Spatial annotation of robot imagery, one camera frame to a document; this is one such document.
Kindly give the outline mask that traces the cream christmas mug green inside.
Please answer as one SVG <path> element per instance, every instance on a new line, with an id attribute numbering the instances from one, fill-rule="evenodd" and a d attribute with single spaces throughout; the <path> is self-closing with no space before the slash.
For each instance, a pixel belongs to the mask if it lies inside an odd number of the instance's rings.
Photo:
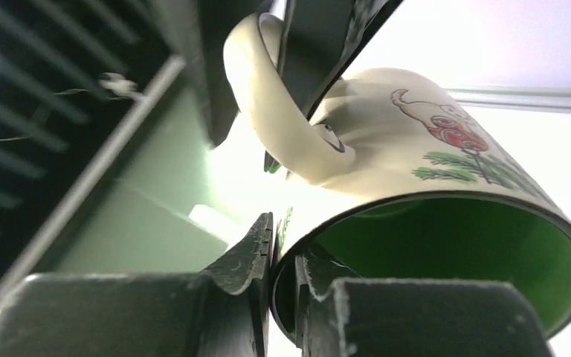
<path id="1" fill-rule="evenodd" d="M 228 35 L 240 112 L 287 172 L 271 310 L 295 337 L 294 260 L 319 243 L 367 278 L 512 284 L 548 335 L 571 321 L 571 221 L 443 88 L 372 68 L 337 81 L 312 120 L 273 64 L 282 22 L 251 14 Z"/>

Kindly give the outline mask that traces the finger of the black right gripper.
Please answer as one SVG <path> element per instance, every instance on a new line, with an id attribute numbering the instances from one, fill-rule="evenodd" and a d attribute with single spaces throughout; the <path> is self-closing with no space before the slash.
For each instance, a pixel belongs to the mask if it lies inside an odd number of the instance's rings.
<path id="1" fill-rule="evenodd" d="M 257 0 L 157 0 L 152 3 L 154 21 L 164 40 L 185 59 L 207 136 L 215 147 L 226 139 L 238 113 L 225 75 L 224 42 L 242 19 L 265 11 L 266 2 Z"/>
<path id="2" fill-rule="evenodd" d="M 306 119 L 402 0 L 286 1 L 277 72 Z"/>

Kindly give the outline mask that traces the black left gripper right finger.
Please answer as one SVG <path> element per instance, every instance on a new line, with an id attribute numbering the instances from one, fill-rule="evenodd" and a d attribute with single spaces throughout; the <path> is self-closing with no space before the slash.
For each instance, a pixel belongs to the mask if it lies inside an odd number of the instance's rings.
<path id="1" fill-rule="evenodd" d="M 510 284 L 363 278 L 320 246 L 295 257 L 295 341 L 305 356 L 550 356 Z"/>

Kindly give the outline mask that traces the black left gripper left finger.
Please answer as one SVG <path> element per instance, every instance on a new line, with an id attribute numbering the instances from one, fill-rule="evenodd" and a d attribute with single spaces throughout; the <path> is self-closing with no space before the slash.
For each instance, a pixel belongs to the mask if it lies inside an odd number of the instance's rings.
<path id="1" fill-rule="evenodd" d="M 0 304 L 0 356 L 264 356 L 273 216 L 194 273 L 34 274 Z"/>

